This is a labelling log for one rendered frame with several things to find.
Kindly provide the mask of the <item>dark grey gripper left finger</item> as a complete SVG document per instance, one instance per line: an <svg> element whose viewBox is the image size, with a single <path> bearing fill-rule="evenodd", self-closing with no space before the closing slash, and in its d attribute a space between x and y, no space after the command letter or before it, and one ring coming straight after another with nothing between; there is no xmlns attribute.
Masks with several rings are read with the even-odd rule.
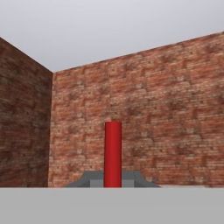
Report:
<svg viewBox="0 0 224 224"><path fill-rule="evenodd" d="M80 179L67 187L103 187L103 171L84 171Z"/></svg>

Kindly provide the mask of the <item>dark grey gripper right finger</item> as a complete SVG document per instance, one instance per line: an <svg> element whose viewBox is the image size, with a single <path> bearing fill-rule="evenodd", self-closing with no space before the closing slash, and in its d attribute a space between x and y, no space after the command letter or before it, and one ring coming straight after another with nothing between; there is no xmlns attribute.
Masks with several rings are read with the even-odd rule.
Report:
<svg viewBox="0 0 224 224"><path fill-rule="evenodd" d="M144 179L140 171L123 171L122 187L158 187L157 184Z"/></svg>

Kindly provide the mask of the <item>red straw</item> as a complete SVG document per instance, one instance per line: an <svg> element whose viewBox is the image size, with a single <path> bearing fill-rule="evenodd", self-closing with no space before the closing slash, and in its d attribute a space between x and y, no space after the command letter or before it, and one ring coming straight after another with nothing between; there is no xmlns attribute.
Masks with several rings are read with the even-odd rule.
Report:
<svg viewBox="0 0 224 224"><path fill-rule="evenodd" d="M104 186L122 186L122 123L105 123Z"/></svg>

